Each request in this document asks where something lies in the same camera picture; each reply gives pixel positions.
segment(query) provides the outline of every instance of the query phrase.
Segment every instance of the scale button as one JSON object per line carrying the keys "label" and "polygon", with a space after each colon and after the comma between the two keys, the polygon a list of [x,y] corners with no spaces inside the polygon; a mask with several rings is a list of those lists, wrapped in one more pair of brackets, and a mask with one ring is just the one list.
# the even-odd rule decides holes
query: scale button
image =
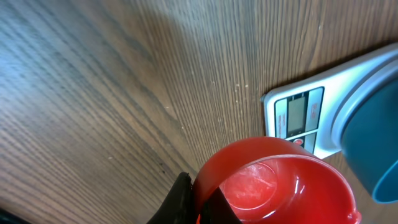
{"label": "scale button", "polygon": [[304,143],[304,141],[303,141],[303,139],[296,139],[296,140],[293,141],[293,143],[294,144],[298,144],[299,146],[301,146]]}

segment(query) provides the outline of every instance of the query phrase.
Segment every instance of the red bowl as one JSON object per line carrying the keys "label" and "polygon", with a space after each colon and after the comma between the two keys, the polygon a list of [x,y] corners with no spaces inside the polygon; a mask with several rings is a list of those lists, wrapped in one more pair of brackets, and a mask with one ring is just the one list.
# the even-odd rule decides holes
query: red bowl
{"label": "red bowl", "polygon": [[355,224],[361,220],[345,178],[283,139],[245,139],[213,155],[193,183],[197,214],[218,187],[243,223]]}

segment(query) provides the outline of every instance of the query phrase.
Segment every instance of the wooden table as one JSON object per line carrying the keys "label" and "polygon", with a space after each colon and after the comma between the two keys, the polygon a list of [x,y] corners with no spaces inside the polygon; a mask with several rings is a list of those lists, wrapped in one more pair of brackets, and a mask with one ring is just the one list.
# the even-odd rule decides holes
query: wooden table
{"label": "wooden table", "polygon": [[[0,207],[145,223],[181,171],[264,135],[260,97],[398,40],[398,1],[0,1]],[[364,224],[397,223],[341,154]]]}

